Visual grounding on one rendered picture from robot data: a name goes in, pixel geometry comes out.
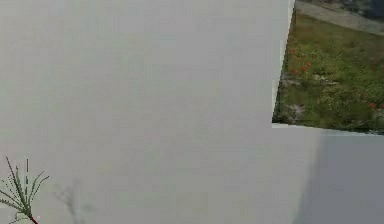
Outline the window with garden view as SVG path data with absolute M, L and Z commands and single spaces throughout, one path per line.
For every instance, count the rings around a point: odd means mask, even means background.
M 295 0 L 272 121 L 384 135 L 384 23 Z

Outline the green house plant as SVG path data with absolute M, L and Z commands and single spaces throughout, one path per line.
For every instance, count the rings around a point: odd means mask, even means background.
M 41 171 L 36 177 L 29 175 L 29 159 L 26 159 L 25 170 L 20 171 L 17 165 L 12 165 L 6 157 L 9 174 L 0 179 L 0 204 L 15 210 L 14 220 L 9 224 L 17 224 L 22 220 L 39 224 L 33 214 L 32 203 L 42 184 L 48 179 Z

